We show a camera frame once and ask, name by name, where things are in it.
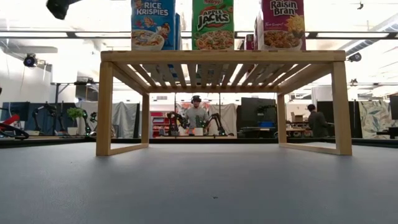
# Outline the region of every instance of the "ceiling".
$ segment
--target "ceiling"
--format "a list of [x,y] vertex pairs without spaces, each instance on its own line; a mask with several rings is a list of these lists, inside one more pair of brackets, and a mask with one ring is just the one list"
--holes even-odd
[[[123,0],[83,0],[70,6],[64,21],[53,18],[45,7],[47,0],[0,0],[0,30],[90,30],[90,31],[128,31],[130,29],[130,1]],[[235,0],[235,30],[252,31],[257,15],[259,0]],[[308,31],[378,31],[383,21],[398,12],[396,0],[304,0],[305,25]],[[176,11],[182,16],[183,30],[190,31],[192,1],[177,0]],[[190,48],[190,39],[183,39],[184,48]],[[342,46],[357,44],[349,40],[307,40],[308,50],[333,50]],[[129,50],[129,40],[2,40],[1,44],[12,46],[50,46],[58,49],[78,49],[81,44],[104,44],[108,49]],[[398,82],[398,43],[393,40],[376,42],[360,51],[362,61],[347,63],[347,81],[356,78],[361,83]],[[51,61],[54,54],[41,54],[40,58]],[[99,65],[92,60],[79,68],[80,73],[96,76]],[[330,83],[324,77],[315,83]],[[302,90],[308,92],[310,86]],[[369,92],[364,87],[363,93]]]

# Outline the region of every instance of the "headset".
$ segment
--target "headset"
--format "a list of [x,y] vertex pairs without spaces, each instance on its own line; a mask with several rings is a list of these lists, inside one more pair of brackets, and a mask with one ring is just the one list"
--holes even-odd
[[201,102],[201,98],[198,95],[195,95],[191,98],[191,103],[193,104],[193,101],[199,101],[199,103]]

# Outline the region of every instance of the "potted plant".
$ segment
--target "potted plant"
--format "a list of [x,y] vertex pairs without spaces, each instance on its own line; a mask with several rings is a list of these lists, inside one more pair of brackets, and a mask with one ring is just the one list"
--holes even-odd
[[67,110],[67,114],[68,114],[68,117],[73,120],[73,126],[68,127],[68,134],[71,136],[77,135],[78,128],[77,128],[76,120],[77,120],[77,118],[83,117],[84,112],[80,108],[69,108]]

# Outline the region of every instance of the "person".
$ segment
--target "person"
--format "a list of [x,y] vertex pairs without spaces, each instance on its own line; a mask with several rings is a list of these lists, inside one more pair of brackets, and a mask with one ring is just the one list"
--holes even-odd
[[317,112],[315,105],[308,105],[308,110],[311,112],[308,117],[308,124],[312,130],[312,135],[315,138],[324,138],[328,134],[328,123],[326,122],[325,116],[322,112]]
[[193,96],[191,98],[191,104],[193,104],[193,107],[189,108],[187,112],[185,113],[185,118],[189,121],[189,134],[193,134],[193,130],[197,128],[197,122],[206,122],[207,119],[209,118],[209,115],[207,114],[206,110],[199,107],[201,102],[200,96]]

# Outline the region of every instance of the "green plant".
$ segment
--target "green plant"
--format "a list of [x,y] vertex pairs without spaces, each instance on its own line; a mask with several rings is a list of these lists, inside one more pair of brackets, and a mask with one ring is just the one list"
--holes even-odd
[[83,117],[84,111],[80,108],[69,108],[67,114],[68,117],[73,120],[73,125],[75,125],[76,119]]

